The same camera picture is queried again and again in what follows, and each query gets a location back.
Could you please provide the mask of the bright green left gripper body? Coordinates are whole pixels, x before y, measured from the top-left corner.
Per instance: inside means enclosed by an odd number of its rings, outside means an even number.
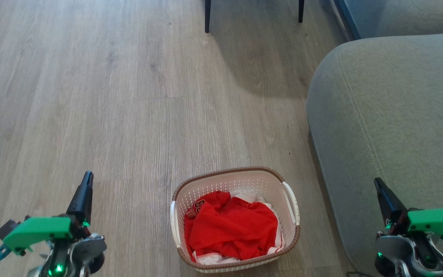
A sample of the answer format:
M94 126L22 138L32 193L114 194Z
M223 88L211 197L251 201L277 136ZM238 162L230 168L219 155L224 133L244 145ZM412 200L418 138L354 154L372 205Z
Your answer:
M40 242L65 240L77 242L91 235L88 224L81 224L75 216L30 217L20 222L5 238L3 244L17 255L32 251Z

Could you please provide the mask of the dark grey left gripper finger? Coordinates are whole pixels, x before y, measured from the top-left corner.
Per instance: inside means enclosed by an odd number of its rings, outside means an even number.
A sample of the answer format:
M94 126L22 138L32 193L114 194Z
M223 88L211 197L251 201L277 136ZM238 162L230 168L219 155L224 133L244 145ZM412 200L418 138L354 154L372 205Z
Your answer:
M66 214L75 216L79 224L88 227L91 225L93 205L93 172L87 171L77 187Z

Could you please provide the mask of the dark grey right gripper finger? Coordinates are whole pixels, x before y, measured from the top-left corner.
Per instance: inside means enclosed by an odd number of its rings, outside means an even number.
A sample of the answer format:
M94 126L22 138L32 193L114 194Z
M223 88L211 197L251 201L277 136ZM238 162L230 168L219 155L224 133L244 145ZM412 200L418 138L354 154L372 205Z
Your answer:
M408 209L381 178L375 178L374 185L387 234L406 235L410 225Z

